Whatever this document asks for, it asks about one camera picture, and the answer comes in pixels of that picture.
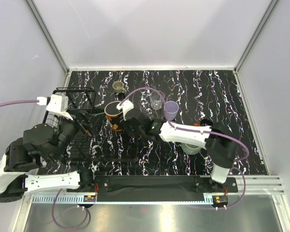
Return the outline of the orange black mug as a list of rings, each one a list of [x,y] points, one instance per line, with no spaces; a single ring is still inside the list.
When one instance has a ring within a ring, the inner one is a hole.
[[[200,122],[194,123],[194,126],[213,126],[213,121],[207,118],[203,118]]]

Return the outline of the black mug red inside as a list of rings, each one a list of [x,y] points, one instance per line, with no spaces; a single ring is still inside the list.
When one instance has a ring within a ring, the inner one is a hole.
[[[104,113],[106,115],[109,126],[114,131],[123,131],[123,125],[121,120],[123,119],[122,110],[118,110],[117,106],[120,104],[120,101],[113,101],[107,104],[104,108]]]

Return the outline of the green glazed ceramic mug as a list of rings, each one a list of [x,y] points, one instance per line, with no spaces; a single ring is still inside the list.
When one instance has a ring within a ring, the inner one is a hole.
[[[200,153],[200,151],[202,149],[199,146],[185,144],[185,143],[181,143],[181,148],[182,148],[183,152],[187,155],[196,155],[196,154]]]

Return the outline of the small beige mug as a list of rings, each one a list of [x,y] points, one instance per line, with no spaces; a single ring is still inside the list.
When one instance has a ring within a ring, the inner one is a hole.
[[[121,81],[113,82],[112,87],[115,93],[126,93],[125,85]]]

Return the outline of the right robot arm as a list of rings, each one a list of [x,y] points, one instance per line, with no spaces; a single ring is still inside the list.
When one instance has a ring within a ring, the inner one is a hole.
[[[226,187],[227,176],[239,148],[232,137],[212,126],[195,127],[165,119],[151,120],[137,109],[123,111],[121,122],[129,135],[140,135],[152,141],[194,145],[206,150],[214,164],[209,180],[211,190],[220,192]]]

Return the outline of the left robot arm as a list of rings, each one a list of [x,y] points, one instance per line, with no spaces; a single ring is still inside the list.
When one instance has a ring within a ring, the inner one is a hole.
[[[0,203],[15,202],[27,194],[46,190],[91,191],[94,173],[90,168],[83,167],[67,174],[29,174],[41,168],[43,161],[61,158],[80,131],[90,134],[78,120],[63,118],[57,128],[41,123],[10,143],[0,160]]]

